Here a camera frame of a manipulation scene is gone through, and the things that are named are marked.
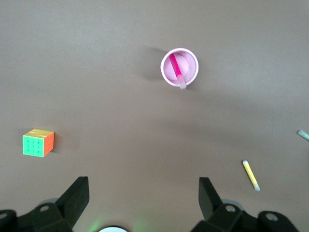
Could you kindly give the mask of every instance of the puzzle cube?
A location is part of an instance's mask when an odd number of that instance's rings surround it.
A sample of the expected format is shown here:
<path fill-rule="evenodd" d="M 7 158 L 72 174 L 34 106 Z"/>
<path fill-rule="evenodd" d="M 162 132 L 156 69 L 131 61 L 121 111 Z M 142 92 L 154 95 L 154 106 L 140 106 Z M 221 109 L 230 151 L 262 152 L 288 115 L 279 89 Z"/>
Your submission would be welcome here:
<path fill-rule="evenodd" d="M 44 157 L 54 148 L 54 132 L 33 129 L 23 135 L 23 154 Z"/>

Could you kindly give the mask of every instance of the gray table surface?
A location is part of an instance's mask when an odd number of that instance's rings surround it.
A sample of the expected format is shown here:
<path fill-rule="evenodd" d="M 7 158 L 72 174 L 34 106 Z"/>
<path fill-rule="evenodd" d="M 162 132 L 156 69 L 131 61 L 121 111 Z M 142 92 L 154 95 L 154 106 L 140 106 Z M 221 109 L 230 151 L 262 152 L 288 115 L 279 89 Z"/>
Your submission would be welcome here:
<path fill-rule="evenodd" d="M 308 22 L 305 0 L 2 0 L 1 209 L 22 215 L 86 175 L 76 232 L 188 232 L 208 176 L 307 231 Z M 200 64 L 186 90 L 160 72 L 176 47 Z M 33 128 L 56 133 L 45 158 L 22 155 Z"/>

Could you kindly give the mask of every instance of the yellow marker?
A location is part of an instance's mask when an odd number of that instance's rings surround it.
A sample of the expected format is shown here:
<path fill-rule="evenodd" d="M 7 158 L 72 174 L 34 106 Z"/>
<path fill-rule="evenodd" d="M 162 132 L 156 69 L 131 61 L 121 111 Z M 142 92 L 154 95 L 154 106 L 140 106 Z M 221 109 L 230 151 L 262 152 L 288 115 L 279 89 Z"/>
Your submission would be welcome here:
<path fill-rule="evenodd" d="M 255 177 L 253 175 L 253 172 L 252 172 L 252 170 L 250 168 L 250 165 L 249 165 L 248 161 L 247 160 L 243 160 L 242 164 L 243 164 L 243 166 L 245 167 L 245 169 L 247 171 L 247 174 L 248 174 L 248 176 L 249 176 L 249 178 L 250 178 L 250 180 L 251 180 L 251 182 L 253 184 L 254 189 L 256 191 L 259 191 L 260 187 L 259 187 L 259 185 L 258 185 L 258 183 L 257 183 L 257 181 L 256 181 L 256 179 L 255 179 Z"/>

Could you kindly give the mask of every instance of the cup rim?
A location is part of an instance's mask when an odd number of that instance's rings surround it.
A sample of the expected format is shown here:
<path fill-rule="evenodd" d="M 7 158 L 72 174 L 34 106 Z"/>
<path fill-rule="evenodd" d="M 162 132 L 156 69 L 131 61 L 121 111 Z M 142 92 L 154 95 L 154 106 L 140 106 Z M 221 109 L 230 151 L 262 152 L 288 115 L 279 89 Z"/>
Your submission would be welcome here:
<path fill-rule="evenodd" d="M 197 57 L 193 54 L 193 52 L 191 52 L 190 50 L 188 50 L 188 49 L 186 49 L 186 48 L 182 48 L 182 47 L 175 48 L 175 49 L 173 49 L 173 50 L 170 50 L 170 51 L 163 57 L 163 59 L 162 59 L 162 61 L 161 61 L 161 66 L 160 66 L 162 76 L 163 76 L 163 78 L 166 80 L 166 82 L 169 83 L 170 85 L 175 86 L 175 87 L 179 87 L 179 84 L 175 84 L 175 83 L 171 82 L 171 81 L 166 77 L 166 75 L 165 75 L 165 73 L 164 73 L 164 63 L 165 63 L 165 61 L 166 61 L 167 58 L 170 56 L 170 54 L 175 53 L 175 52 L 187 52 L 187 53 L 189 53 L 189 54 L 193 57 L 193 59 L 194 59 L 194 61 L 195 61 L 195 63 L 196 63 L 196 71 L 195 71 L 193 77 L 192 77 L 189 81 L 186 82 L 186 84 L 189 85 L 189 84 L 191 84 L 191 83 L 195 80 L 195 78 L 197 77 L 197 73 L 198 73 L 198 61 L 197 61 Z"/>

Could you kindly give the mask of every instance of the teal marker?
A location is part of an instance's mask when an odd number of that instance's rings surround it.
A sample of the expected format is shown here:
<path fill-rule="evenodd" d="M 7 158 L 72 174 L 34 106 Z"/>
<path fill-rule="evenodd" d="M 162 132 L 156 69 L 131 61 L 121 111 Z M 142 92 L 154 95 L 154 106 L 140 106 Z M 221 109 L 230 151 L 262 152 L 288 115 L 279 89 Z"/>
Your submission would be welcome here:
<path fill-rule="evenodd" d="M 307 139 L 309 141 L 309 134 L 307 134 L 303 130 L 300 130 L 297 134 L 299 134 L 301 137 L 303 137 L 304 139 Z"/>

